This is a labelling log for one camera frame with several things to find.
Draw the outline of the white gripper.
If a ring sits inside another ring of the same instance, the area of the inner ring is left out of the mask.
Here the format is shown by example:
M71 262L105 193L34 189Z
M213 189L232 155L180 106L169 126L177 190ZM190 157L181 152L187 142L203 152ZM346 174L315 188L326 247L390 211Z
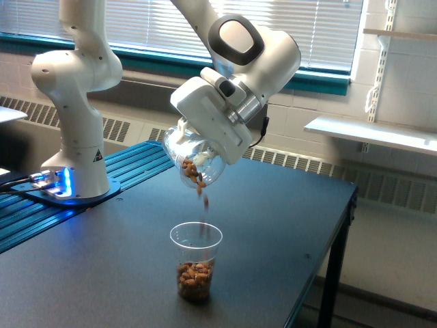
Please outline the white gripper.
M226 114L226 103L216 89L201 77L183 83L170 97L170 103L183 116L178 120L176 142L184 143L190 136L189 125L204 139L216 143L217 152L229 165L238 162L252 142L245 124L233 123ZM197 167L211 166L215 153L198 152L193 157Z

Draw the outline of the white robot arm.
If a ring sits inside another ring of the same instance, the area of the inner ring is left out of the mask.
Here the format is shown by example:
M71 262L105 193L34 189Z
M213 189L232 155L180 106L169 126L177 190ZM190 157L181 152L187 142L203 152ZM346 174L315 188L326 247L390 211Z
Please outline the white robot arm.
M219 16L209 1L176 1L207 48L212 67L188 79L170 97L180 114L163 148L186 184L202 189L236 163L253 140L247 126L292 79L301 52L285 31L252 23L239 14ZM75 48L35 57L31 77L53 102L60 121L59 152L34 182L58 200L90 199L109 192L103 157L103 121L87 98L116 86L122 64L105 31L104 1L61 1L59 20Z

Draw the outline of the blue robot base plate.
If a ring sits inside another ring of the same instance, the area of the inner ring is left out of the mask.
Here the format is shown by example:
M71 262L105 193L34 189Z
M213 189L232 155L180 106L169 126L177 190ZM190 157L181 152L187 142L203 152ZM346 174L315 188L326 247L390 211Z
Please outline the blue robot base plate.
M91 197L91 198L76 197L67 200L57 199L56 197L49 195L48 193L45 193L43 191L24 192L24 190L31 188L30 182L25 182L13 186L12 190L19 191L19 193L27 199L33 200L35 202L41 202L47 205L60 206L65 208L88 208L88 207L96 206L106 200L109 200L121 192L121 184L119 181L114 179L109 179L109 186L110 186L109 191L106 192L104 195Z

